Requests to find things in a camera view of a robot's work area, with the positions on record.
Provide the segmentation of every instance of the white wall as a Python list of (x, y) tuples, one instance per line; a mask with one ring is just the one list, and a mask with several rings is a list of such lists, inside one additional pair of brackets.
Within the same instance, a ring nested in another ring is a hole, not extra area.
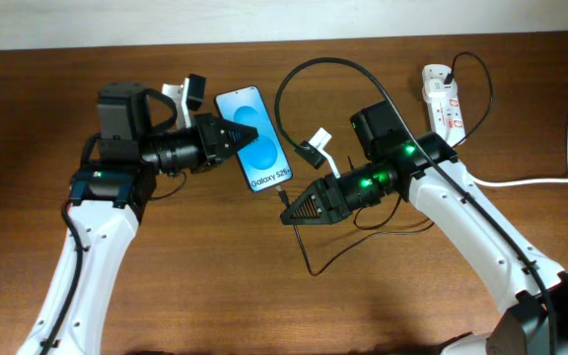
[(0, 49), (568, 30), (568, 0), (0, 0)]

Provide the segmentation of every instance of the smartphone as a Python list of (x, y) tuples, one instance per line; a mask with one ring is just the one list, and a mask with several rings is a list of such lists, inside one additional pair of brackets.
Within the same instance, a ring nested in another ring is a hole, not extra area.
[(215, 103), (223, 119), (257, 129), (257, 139), (236, 154), (251, 191), (262, 191), (293, 177), (291, 166), (256, 86), (220, 94), (216, 96)]

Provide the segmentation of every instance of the wooden table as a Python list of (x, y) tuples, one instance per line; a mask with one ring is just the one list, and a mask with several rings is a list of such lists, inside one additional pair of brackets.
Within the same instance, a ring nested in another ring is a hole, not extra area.
[[(165, 45), (0, 52), (0, 354), (23, 343), (49, 286), (65, 227), (67, 196), (87, 136), (99, 130), (96, 91), (111, 81), (154, 88), (193, 72), (218, 93), (258, 85), (267, 106), (294, 66), (340, 56), (386, 85), (407, 123), (428, 128), (420, 71), (472, 50), (489, 65), (494, 111), (459, 148), (480, 178), (563, 176), (568, 109), (568, 33), (461, 35), (220, 45)], [(462, 113), (471, 126), (487, 103), (481, 68), (458, 64)], [(283, 119), (299, 140), (320, 127), (342, 169), (365, 163), (349, 117), (380, 96), (361, 75), (322, 65), (299, 75), (283, 99)], [(154, 106), (155, 119), (166, 112)], [(328, 173), (285, 145), (294, 197)], [(158, 191), (174, 180), (159, 177)], [(510, 221), (568, 270), (568, 184), (483, 188)], [(383, 219), (394, 196), (364, 222)], [(318, 278), (307, 274), (282, 205), (272, 190), (251, 193), (234, 160), (190, 176), (178, 195), (151, 203), (119, 272), (103, 353), (346, 353), (439, 343), (493, 329), (499, 316), (480, 280), (437, 228), (378, 237)], [(423, 219), (404, 206), (388, 228)], [(315, 267), (366, 235), (351, 219), (301, 229)]]

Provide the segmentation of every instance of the power cord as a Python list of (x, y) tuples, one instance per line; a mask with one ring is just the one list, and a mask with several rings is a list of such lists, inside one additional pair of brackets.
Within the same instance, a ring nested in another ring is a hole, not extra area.
[(65, 225), (67, 225), (67, 228), (71, 233), (71, 237), (74, 238), (74, 243), (76, 244), (76, 268), (74, 269), (74, 276), (71, 279), (71, 286), (69, 286), (67, 297), (65, 297), (65, 302), (63, 303), (63, 307), (60, 309), (60, 313), (58, 313), (58, 318), (56, 318), (54, 327), (51, 329), (51, 332), (49, 333), (47, 339), (41, 343), (42, 349), (40, 350), (40, 355), (47, 354), (47, 352), (49, 352), (49, 350), (52, 348), (54, 340), (56, 339), (56, 336), (58, 336), (58, 331), (60, 330), (61, 325), (63, 325), (65, 316), (67, 316), (67, 311), (69, 311), (71, 302), (74, 299), (74, 295), (76, 294), (76, 288), (78, 288), (80, 274), (83, 269), (83, 251), (85, 251), (85, 248), (83, 247), (83, 243), (81, 242), (80, 235), (78, 234), (78, 230), (76, 229), (74, 222), (71, 220), (71, 217), (69, 217), (69, 214), (67, 213), (69, 203), (69, 200), (66, 200), (62, 204), (60, 208), (60, 215), (65, 222)]
[(398, 200), (395, 202), (395, 205), (393, 206), (393, 210), (391, 211), (390, 215), (388, 216), (388, 218), (376, 225), (373, 226), (361, 226), (358, 223), (359, 220), (359, 214), (361, 213), (361, 211), (363, 211), (364, 209), (366, 209), (367, 207), (363, 207), (363, 208), (359, 208), (358, 211), (356, 211), (356, 214), (354, 215), (354, 221), (352, 221), (352, 223), (354, 224), (354, 227), (363, 230), (363, 231), (373, 231), (373, 230), (377, 230), (379, 228), (381, 228), (382, 226), (384, 226), (385, 224), (389, 223), (391, 218), (393, 218), (393, 215), (395, 215), (395, 212), (398, 211), (398, 207), (400, 206), (400, 201), (402, 200), (402, 197), (398, 197)]
[[(277, 189), (277, 193), (279, 194), (280, 199), (282, 200), (282, 203), (284, 203), (284, 205), (286, 205), (286, 207), (289, 207), (291, 204), (289, 202), (288, 194), (286, 193), (286, 190), (284, 190), (281, 186), (275, 186), (275, 188)], [(397, 206), (399, 204), (400, 204), (400, 198), (398, 199), (397, 203), (395, 204), (393, 211), (391, 212), (391, 215), (388, 218), (388, 221), (395, 214), (395, 211), (397, 210)], [(300, 230), (297, 227), (297, 225), (293, 225), (293, 230), (295, 231), (295, 236), (297, 237), (297, 243), (299, 243), (299, 245), (300, 245), (300, 250), (302, 251), (302, 256), (304, 257), (304, 263), (306, 264), (306, 268), (308, 270), (308, 273), (311, 276), (317, 277), (317, 276), (323, 274), (323, 272), (326, 271), (332, 265), (332, 263), (335, 262), (342, 255), (344, 255), (345, 253), (347, 253), (351, 249), (354, 249), (355, 247), (361, 245), (363, 242), (369, 240), (372, 237), (376, 237), (376, 236), (380, 236), (380, 235), (411, 236), (411, 235), (415, 235), (415, 234), (418, 234), (418, 233), (426, 232), (426, 231), (430, 230), (434, 225), (435, 224), (433, 222), (431, 222), (426, 227), (421, 228), (419, 230), (415, 230), (415, 231), (378, 231), (378, 232), (372, 233), (370, 235), (367, 235), (367, 236), (361, 238), (360, 240), (353, 243), (349, 247), (347, 247), (347, 248), (343, 249), (342, 251), (338, 252), (337, 254), (335, 254), (319, 271), (313, 271), (313, 268), (311, 267), (311, 261), (308, 258), (308, 253), (306, 252), (306, 247), (304, 246), (304, 241), (302, 241), (302, 236), (300, 235)]]
[[(342, 59), (342, 58), (333, 58), (333, 57), (322, 57), (322, 58), (311, 59), (311, 60), (304, 62), (304, 63), (298, 65), (297, 67), (295, 67), (289, 73), (289, 75), (286, 76), (286, 78), (284, 79), (284, 81), (280, 85), (280, 88), (279, 88), (278, 93), (277, 93), (276, 101), (275, 101), (276, 102), (276, 107), (275, 107), (276, 119), (277, 119), (277, 123), (278, 123), (278, 128), (280, 128), (280, 132), (282, 133), (282, 135), (284, 135), (284, 132), (281, 129), (281, 121), (280, 121), (280, 117), (279, 117), (279, 99), (281, 97), (282, 92), (284, 91), (284, 88), (286, 87), (286, 84), (288, 83), (288, 81), (290, 81), (292, 79), (292, 77), (295, 74), (299, 73), (304, 68), (308, 68), (309, 66), (312, 66), (312, 65), (315, 65), (315, 64), (320, 64), (320, 63), (334, 63), (334, 64), (345, 65), (345, 66), (348, 66), (350, 68), (357, 70), (358, 72), (363, 74), (366, 78), (368, 78), (372, 82), (372, 84), (374, 84), (374, 86), (378, 89), (378, 91), (381, 93), (381, 95), (383, 96), (383, 98), (385, 99), (385, 102), (389, 105), (389, 107), (391, 109), (393, 109), (393, 111), (395, 112), (395, 116), (398, 118), (398, 120), (400, 122), (400, 125), (402, 126), (405, 133), (409, 137), (411, 144), (417, 149), (418, 153), (422, 156), (422, 158), (424, 158), (424, 160), (428, 163), (428, 165), (431, 168), (433, 168), (433, 170), (435, 170), (440, 175), (440, 177), (443, 178), (444, 181), (448, 185), (450, 185), (461, 196), (463, 201), (468, 202), (492, 226), (492, 228), (494, 228), (495, 231), (497, 231), (497, 233), (501, 236), (501, 238), (517, 254), (517, 256), (519, 257), (519, 260), (523, 263), (523, 265), (525, 266), (527, 271), (532, 276), (532, 279), (536, 283), (536, 286), (540, 290), (540, 294), (542, 296), (542, 299), (544, 300), (545, 307), (546, 307), (546, 310), (547, 310), (547, 321), (548, 321), (548, 325), (549, 325), (549, 349), (550, 349), (550, 354), (555, 355), (556, 339), (557, 339), (556, 313), (555, 313), (555, 310), (553, 308), (551, 296), (549, 295), (547, 288), (545, 287), (544, 282), (542, 281), (542, 278), (540, 278), (540, 275), (536, 271), (535, 265), (528, 259), (528, 257), (525, 255), (525, 253), (523, 252), (521, 247), (519, 247), (519, 245), (512, 239), (512, 237), (510, 237), (508, 232), (503, 227), (501, 227), (501, 225), (474, 199), (474, 197), (472, 197), (472, 195), (470, 193), (466, 192), (456, 181), (453, 180), (452, 177), (450, 177), (442, 168), (440, 168), (440, 166), (437, 163), (435, 163), (435, 161), (433, 161), (433, 159), (428, 155), (428, 153), (424, 150), (424, 148), (422, 148), (420, 143), (417, 141), (417, 139), (415, 138), (415, 136), (413, 135), (413, 133), (409, 129), (408, 125), (404, 121), (404, 118), (402, 117), (399, 110), (397, 109), (397, 107), (393, 103), (393, 100), (391, 99), (390, 94), (388, 94), (387, 90), (383, 87), (383, 84), (381, 84), (381, 82), (372, 73), (370, 73), (367, 69), (365, 69), (360, 64), (355, 63), (351, 60)], [(296, 145), (292, 141), (292, 139), (290, 139), (290, 137), (288, 137), (288, 135), (287, 135), (286, 140), (289, 143)]]
[(185, 187), (185, 183), (187, 182), (187, 175), (184, 172), (179, 172), (178, 174), (183, 176), (183, 181), (177, 187), (175, 187), (174, 190), (172, 190), (172, 191), (170, 191), (166, 194), (163, 194), (161, 196), (152, 196), (150, 198), (150, 201), (159, 201), (159, 200), (162, 200), (164, 198), (168, 198), (168, 197), (174, 195), (175, 193), (181, 191)]
[(488, 187), (508, 187), (508, 186), (519, 186), (525, 184), (533, 183), (568, 183), (568, 123), (567, 123), (567, 177), (541, 177), (541, 178), (526, 178), (514, 181), (502, 181), (502, 182), (490, 182), (479, 179), (474, 176), (470, 176), (474, 182)]

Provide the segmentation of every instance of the black cable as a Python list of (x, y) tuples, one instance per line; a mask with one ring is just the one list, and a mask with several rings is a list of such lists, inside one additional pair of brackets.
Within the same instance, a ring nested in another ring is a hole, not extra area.
[(306, 263), (306, 268), (308, 269), (308, 273), (311, 274), (311, 276), (317, 277), (317, 276), (321, 275), (326, 269), (328, 269), (328, 267), (333, 262), (335, 262), (340, 256), (344, 255), (349, 250), (355, 248), (356, 246), (360, 245), (361, 243), (367, 241), (368, 239), (370, 239), (372, 237), (379, 236), (379, 235), (411, 236), (411, 235), (414, 235), (414, 234), (426, 232), (426, 231), (430, 230), (434, 225), (435, 225), (435, 223), (431, 222), (428, 226), (421, 228), (419, 230), (415, 230), (415, 231), (404, 231), (404, 232), (403, 231), (378, 231), (378, 232), (374, 232), (370, 235), (363, 237), (362, 239), (358, 240), (357, 242), (355, 242), (354, 244), (350, 245), (349, 247), (343, 249), (342, 251), (338, 252), (317, 272), (314, 272), (313, 268), (311, 267), (311, 262), (308, 259), (308, 254), (306, 253), (306, 247), (304, 247), (304, 242), (302, 242), (302, 237), (300, 236), (300, 231), (297, 228), (297, 225), (294, 225), (293, 228), (295, 229), (295, 236), (297, 237), (297, 242), (300, 244), (300, 249), (302, 250), (302, 255), (304, 256), (304, 262)]
[(290, 145), (292, 145), (296, 149), (310, 149), (308, 147), (303, 147), (303, 146), (297, 144), (297, 142), (295, 142), (293, 140), (293, 138), (291, 138), (291, 136), (288, 135), (288, 132), (286, 132), (286, 130), (282, 126), (282, 118), (280, 116), (280, 101), (282, 100), (282, 94), (284, 93), (284, 89), (286, 89), (286, 85), (288, 85), (288, 82), (291, 81), (291, 79), (293, 79), (293, 77), (297, 73), (299, 73), (302, 69), (306, 68), (306, 66), (301, 67), (302, 65), (299, 65), (297, 68), (293, 69), (290, 73), (288, 73), (286, 78), (284, 78), (284, 80), (282, 80), (280, 87), (277, 89), (277, 94), (275, 94), (275, 105), (274, 105), (275, 123), (277, 124), (277, 129), (280, 131), (280, 134), (282, 135), (282, 137), (284, 137), (284, 139), (286, 139), (286, 141)]
[(69, 217), (67, 213), (67, 207), (69, 206), (69, 200), (65, 201), (60, 208), (60, 214), (63, 218), (63, 221), (67, 225), (71, 236), (74, 238), (74, 243), (76, 244), (76, 268), (74, 269), (74, 276), (71, 279), (71, 286), (69, 286), (69, 292), (67, 292), (67, 297), (65, 297), (65, 302), (63, 303), (63, 307), (60, 309), (60, 313), (58, 314), (58, 318), (56, 319), (56, 323), (54, 327), (51, 329), (47, 340), (41, 343), (42, 350), (40, 351), (40, 355), (45, 355), (47, 352), (52, 348), (54, 344), (54, 340), (58, 335), (58, 331), (60, 330), (60, 326), (63, 324), (65, 320), (65, 316), (67, 316), (67, 311), (69, 311), (69, 307), (71, 306), (71, 302), (74, 299), (74, 294), (76, 293), (76, 288), (78, 288), (78, 282), (80, 281), (80, 274), (83, 269), (83, 244), (80, 240), (80, 235), (78, 234), (78, 230), (76, 226), (74, 226), (74, 222)]
[(83, 146), (83, 153), (80, 157), (80, 166), (84, 166), (89, 164), (89, 159), (91, 158), (91, 154), (94, 151), (94, 147), (96, 146), (96, 142), (100, 139), (100, 133), (95, 133), (91, 137), (87, 138), (85, 142), (85, 146)]
[[(290, 81), (291, 78), (295, 74), (297, 74), (298, 72), (300, 72), (304, 68), (307, 68), (309, 66), (319, 64), (319, 63), (334, 63), (334, 64), (345, 65), (345, 66), (348, 66), (350, 68), (356, 69), (361, 74), (363, 74), (365, 77), (367, 77), (374, 84), (374, 86), (378, 89), (378, 91), (381, 93), (381, 95), (385, 99), (385, 102), (390, 106), (390, 108), (393, 109), (393, 111), (395, 112), (395, 116), (400, 121), (400, 125), (402, 126), (402, 128), (406, 132), (407, 136), (409, 137), (411, 144), (413, 144), (413, 146), (415, 146), (417, 148), (418, 153), (422, 156), (422, 158), (424, 158), (424, 160), (428, 163), (428, 165), (431, 168), (433, 168), (433, 170), (435, 170), (440, 175), (440, 177), (442, 177), (461, 196), (462, 201), (467, 201), (468, 203), (470, 203), (470, 205), (472, 207), (474, 207), (474, 209), (477, 212), (479, 212), (479, 214), (492, 226), (492, 228), (494, 228), (497, 231), (497, 233), (499, 235), (501, 235), (501, 238), (503, 238), (503, 240), (517, 254), (517, 256), (519, 257), (519, 259), (521, 260), (523, 265), (527, 268), (527, 270), (532, 275), (533, 280), (535, 281), (536, 285), (538, 286), (538, 289), (540, 290), (540, 294), (542, 296), (542, 299), (545, 302), (545, 307), (547, 308), (547, 320), (549, 322), (549, 348), (550, 348), (551, 355), (555, 355), (555, 349), (556, 349), (555, 345), (556, 345), (556, 337), (557, 337), (556, 314), (555, 314), (555, 310), (553, 308), (553, 304), (551, 302), (551, 297), (550, 297), (549, 293), (547, 292), (547, 289), (544, 285), (544, 282), (540, 278), (540, 275), (536, 271), (535, 266), (528, 259), (528, 257), (525, 255), (523, 250), (519, 247), (519, 245), (517, 245), (517, 243), (512, 239), (512, 237), (510, 237), (510, 235), (506, 232), (506, 230), (503, 229), (503, 227), (501, 227), (501, 225), (499, 225), (499, 223), (492, 216), (490, 216), (490, 214), (483, 207), (481, 207), (481, 205), (472, 197), (472, 195), (470, 195), (468, 192), (466, 192), (442, 168), (440, 168), (440, 166), (438, 166), (438, 164), (435, 163), (433, 161), (433, 159), (431, 159), (431, 157), (422, 148), (420, 143), (418, 143), (415, 136), (413, 136), (413, 133), (411, 132), (411, 130), (407, 126), (406, 122), (404, 121), (404, 118), (402, 118), (402, 115), (400, 114), (398, 108), (393, 103), (393, 100), (391, 99), (390, 94), (388, 94), (387, 90), (385, 90), (385, 88), (383, 87), (383, 84), (381, 84), (381, 82), (372, 73), (370, 73), (367, 69), (365, 69), (360, 64), (357, 64), (357, 63), (350, 61), (350, 60), (347, 60), (347, 59), (333, 58), (333, 57), (323, 57), (323, 58), (311, 59), (311, 60), (309, 60), (305, 63), (298, 65), (297, 67), (295, 67), (295, 69), (293, 69), (291, 71), (291, 73), (289, 73), (289, 75), (286, 77), (285, 81), (282, 82), (282, 85), (280, 86), (280, 90), (278, 90), (278, 96), (281, 96), (281, 92), (283, 91), (285, 84), (287, 84), (288, 81)], [(276, 104), (279, 105), (279, 101), (277, 99), (278, 98), (276, 97)], [(278, 120), (278, 127), (280, 127), (281, 122), (280, 122), (280, 119), (279, 119), (278, 110), (279, 110), (279, 107), (276, 106), (276, 118)]]
[(151, 196), (150, 201), (159, 201), (161, 199), (168, 198), (174, 195), (175, 193), (179, 192), (180, 190), (182, 190), (185, 187), (185, 183), (187, 182), (187, 175), (184, 172), (179, 172), (179, 174), (183, 175), (183, 181), (177, 187), (175, 187), (174, 190), (166, 194), (163, 194), (161, 196)]
[(468, 55), (468, 56), (473, 57), (474, 59), (476, 59), (479, 62), (479, 64), (481, 64), (481, 67), (483, 67), (483, 71), (485, 72), (485, 76), (488, 78), (488, 89), (490, 89), (490, 102), (488, 103), (488, 108), (486, 109), (486, 111), (483, 114), (483, 116), (481, 117), (481, 119), (479, 119), (477, 121), (477, 123), (467, 132), (467, 134), (462, 139), (460, 139), (459, 142), (455, 143), (453, 148), (456, 148), (461, 143), (463, 143), (466, 139), (468, 139), (468, 137), (470, 137), (472, 135), (472, 133), (474, 133), (475, 130), (477, 130), (477, 128), (479, 128), (481, 123), (483, 123), (483, 121), (488, 117), (490, 112), (492, 112), (492, 105), (494, 103), (494, 88), (492, 87), (492, 78), (490, 77), (490, 71), (488, 70), (488, 67), (485, 65), (483, 60), (481, 60), (481, 58), (479, 58), (478, 55), (476, 55), (472, 52), (464, 51), (464, 52), (461, 52), (458, 55), (456, 55), (455, 58), (453, 58), (453, 64), (451, 65), (451, 74), (449, 74), (447, 76), (447, 78), (445, 80), (445, 84), (446, 84), (447, 81), (450, 81), (448, 84), (451, 84), (453, 82), (453, 80), (455, 80), (455, 64), (457, 63), (458, 58), (463, 56), (463, 55)]
[[(286, 207), (290, 207), (291, 203), (288, 199), (288, 194), (286, 193), (286, 190), (284, 190), (281, 186), (277, 185), (275, 186), (275, 189), (277, 190), (277, 194), (280, 196), (280, 199), (282, 200), (282, 203), (284, 203), (284, 205)], [(388, 218), (388, 220), (391, 219), (391, 217), (393, 217), (393, 215), (395, 214), (395, 211), (397, 210), (398, 205), (400, 204), (400, 200), (401, 198), (398, 199), (398, 201), (396, 202), (393, 211), (391, 212), (390, 217)], [(433, 227), (435, 224), (433, 222), (431, 222), (430, 225), (419, 229), (419, 230), (415, 230), (415, 231), (379, 231), (379, 232), (375, 232), (372, 233), (362, 239), (360, 239), (358, 242), (350, 245), (349, 247), (343, 249), (342, 251), (338, 252), (335, 256), (333, 256), (318, 272), (314, 272), (313, 268), (311, 267), (311, 261), (308, 258), (308, 253), (306, 252), (306, 247), (304, 247), (304, 242), (302, 241), (302, 236), (300, 235), (300, 230), (297, 227), (297, 225), (293, 225), (293, 230), (295, 231), (295, 236), (297, 237), (297, 243), (299, 243), (300, 245), (300, 249), (302, 250), (302, 255), (304, 256), (304, 262), (306, 263), (306, 268), (308, 269), (308, 273), (311, 274), (311, 276), (319, 276), (321, 275), (326, 269), (328, 269), (328, 267), (335, 262), (340, 256), (344, 255), (345, 253), (347, 253), (349, 250), (355, 248), (356, 246), (360, 245), (361, 243), (367, 241), (368, 239), (370, 239), (371, 237), (374, 236), (378, 236), (381, 234), (389, 234), (389, 235), (398, 235), (398, 236), (408, 236), (408, 235), (414, 235), (414, 234), (418, 234), (418, 233), (422, 233), (425, 231), (428, 231), (429, 229), (431, 229), (431, 227)]]
[(359, 219), (359, 213), (361, 213), (361, 211), (363, 211), (365, 208), (367, 207), (363, 207), (363, 208), (359, 208), (358, 211), (356, 211), (356, 214), (354, 215), (354, 221), (352, 221), (352, 223), (354, 223), (354, 227), (363, 230), (363, 231), (372, 231), (372, 230), (376, 230), (381, 228), (382, 226), (384, 226), (385, 224), (389, 223), (391, 218), (393, 218), (393, 215), (395, 215), (395, 212), (397, 212), (398, 207), (400, 206), (400, 201), (402, 200), (402, 197), (398, 197), (398, 200), (395, 202), (395, 206), (393, 207), (393, 210), (391, 211), (390, 215), (388, 216), (388, 218), (376, 225), (373, 226), (361, 226), (358, 223), (358, 219)]
[(153, 99), (157, 99), (158, 101), (160, 101), (162, 104), (167, 106), (170, 109), (170, 111), (173, 113), (170, 116), (170, 118), (168, 118), (167, 120), (155, 125), (148, 135), (158, 135), (158, 134), (164, 133), (167, 130), (173, 128), (175, 123), (177, 123), (177, 116), (178, 116), (177, 106), (175, 105), (175, 101), (172, 98), (158, 92), (155, 89), (148, 88), (148, 89), (146, 89), (145, 93), (149, 97), (151, 97)]

